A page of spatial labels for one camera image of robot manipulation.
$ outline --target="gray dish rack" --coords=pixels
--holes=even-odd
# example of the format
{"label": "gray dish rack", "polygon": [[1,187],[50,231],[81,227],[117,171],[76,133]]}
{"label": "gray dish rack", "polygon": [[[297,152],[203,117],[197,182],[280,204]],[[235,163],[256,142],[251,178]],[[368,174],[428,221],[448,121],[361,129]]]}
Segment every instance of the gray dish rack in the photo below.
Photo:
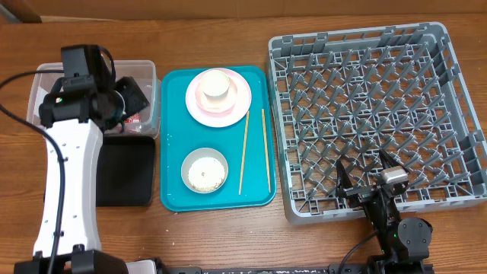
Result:
{"label": "gray dish rack", "polygon": [[485,138],[442,24],[274,37],[268,78],[292,223],[363,216],[335,196],[336,161],[355,187],[370,185],[379,148],[411,170],[401,212],[487,198]]}

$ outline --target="plastic tray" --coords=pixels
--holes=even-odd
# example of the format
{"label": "plastic tray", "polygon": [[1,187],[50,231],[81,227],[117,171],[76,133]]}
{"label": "plastic tray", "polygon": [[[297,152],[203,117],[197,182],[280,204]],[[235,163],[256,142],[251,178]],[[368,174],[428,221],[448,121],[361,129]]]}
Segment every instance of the plastic tray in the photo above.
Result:
{"label": "plastic tray", "polygon": [[379,148],[412,171],[401,212],[485,201],[485,139],[442,24],[274,37],[268,69],[289,221],[363,216],[335,197],[335,163],[369,185]]}
{"label": "plastic tray", "polygon": [[[211,128],[194,120],[185,102],[191,80],[205,68],[176,70],[162,81],[161,120],[161,201],[175,212],[204,209],[229,209],[263,206],[274,199],[275,180],[272,127],[266,76],[257,67],[239,66],[227,69],[240,73],[252,90],[247,152],[243,173],[242,194],[238,195],[240,165],[244,146],[245,117],[232,126]],[[267,146],[271,192],[268,190],[266,155],[263,141],[262,108],[266,113]],[[228,162],[228,178],[213,193],[198,194],[189,190],[181,179],[184,158],[197,148],[213,148]]]}

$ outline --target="wooden table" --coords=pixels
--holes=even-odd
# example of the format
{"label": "wooden table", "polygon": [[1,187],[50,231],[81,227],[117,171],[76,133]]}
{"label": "wooden table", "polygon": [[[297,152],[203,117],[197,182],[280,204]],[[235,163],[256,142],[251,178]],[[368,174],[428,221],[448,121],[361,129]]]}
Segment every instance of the wooden table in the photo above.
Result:
{"label": "wooden table", "polygon": [[[2,25],[0,79],[45,62],[60,62],[60,47],[76,43],[103,45],[115,59],[150,59],[159,79],[174,69],[245,64],[264,69],[267,43],[277,35],[422,21],[446,25],[487,132],[484,14]],[[32,79],[2,89],[0,102],[25,116]],[[39,231],[46,149],[41,137],[5,115],[0,115],[0,129],[0,271],[11,272],[15,262],[30,259]],[[371,233],[364,219],[290,224],[280,187],[264,207],[174,214],[160,202],[158,167],[156,171],[150,207],[97,210],[104,251],[126,261],[159,256],[168,266],[327,266],[340,262]],[[419,215],[434,227],[427,263],[438,273],[487,272],[486,213],[487,203]],[[371,241],[350,262],[364,262],[379,252],[376,241]]]}

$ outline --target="pink plate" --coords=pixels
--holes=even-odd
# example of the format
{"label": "pink plate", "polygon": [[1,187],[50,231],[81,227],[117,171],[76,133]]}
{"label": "pink plate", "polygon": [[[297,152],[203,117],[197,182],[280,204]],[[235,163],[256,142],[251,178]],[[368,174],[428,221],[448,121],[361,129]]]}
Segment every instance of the pink plate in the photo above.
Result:
{"label": "pink plate", "polygon": [[220,113],[211,113],[203,110],[198,106],[196,102],[196,89],[199,82],[205,74],[201,72],[189,83],[186,89],[186,107],[189,114],[198,122],[205,126],[211,127],[225,127],[235,124],[240,121],[242,117],[247,114],[250,108],[250,103],[252,102],[252,92],[250,91],[250,86],[245,81],[242,75],[227,69],[227,68],[212,68],[224,72],[237,86],[237,97],[235,99],[235,104],[226,111]]}

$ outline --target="clear plastic bin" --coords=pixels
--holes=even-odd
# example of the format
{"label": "clear plastic bin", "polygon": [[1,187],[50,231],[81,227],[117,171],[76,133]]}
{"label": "clear plastic bin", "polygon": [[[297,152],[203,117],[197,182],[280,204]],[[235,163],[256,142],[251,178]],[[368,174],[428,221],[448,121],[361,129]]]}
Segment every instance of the clear plastic bin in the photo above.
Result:
{"label": "clear plastic bin", "polygon": [[[37,70],[41,69],[62,69],[62,63],[42,64]],[[161,112],[159,110],[161,108],[161,100],[159,98],[161,81],[158,80],[156,75],[154,63],[148,60],[115,61],[115,71],[117,80],[123,76],[133,77],[151,105],[143,109],[138,114],[138,117],[132,119],[133,122],[128,123],[126,121],[124,133],[119,133],[120,126],[117,126],[115,129],[106,131],[105,134],[148,135],[156,139],[159,135],[161,124]],[[51,91],[56,79],[62,76],[63,74],[60,73],[36,75],[30,90],[29,107],[27,109],[28,122],[42,127],[39,118],[39,105],[43,102],[44,96]]]}

